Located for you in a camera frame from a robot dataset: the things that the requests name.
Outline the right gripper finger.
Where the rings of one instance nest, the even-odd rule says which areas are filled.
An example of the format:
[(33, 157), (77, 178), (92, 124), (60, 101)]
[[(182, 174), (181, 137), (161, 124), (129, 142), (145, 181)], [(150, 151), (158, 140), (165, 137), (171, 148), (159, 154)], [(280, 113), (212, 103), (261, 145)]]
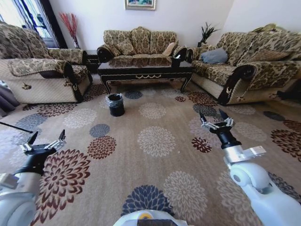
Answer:
[(208, 122), (205, 116), (202, 113), (199, 113), (201, 126), (206, 128), (207, 130), (217, 130), (218, 127), (215, 124), (212, 124), (211, 122)]
[(226, 123), (226, 126), (233, 126), (234, 120), (231, 117), (229, 117), (228, 114), (224, 112), (222, 109), (219, 109), (219, 112), (224, 122)]

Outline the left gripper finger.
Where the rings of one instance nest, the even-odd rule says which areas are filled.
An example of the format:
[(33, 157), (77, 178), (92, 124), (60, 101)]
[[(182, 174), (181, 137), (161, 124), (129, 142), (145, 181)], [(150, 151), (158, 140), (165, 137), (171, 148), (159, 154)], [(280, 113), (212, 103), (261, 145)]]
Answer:
[(49, 145), (45, 146), (44, 149), (45, 150), (51, 150), (51, 149), (56, 149), (56, 150), (60, 150), (62, 147), (64, 147), (64, 145), (66, 144), (66, 141), (65, 141), (65, 130), (63, 129), (59, 138), (50, 143)]
[(37, 138), (38, 131), (36, 131), (24, 144), (21, 144), (19, 147), (23, 152), (30, 152), (32, 150), (32, 145)]

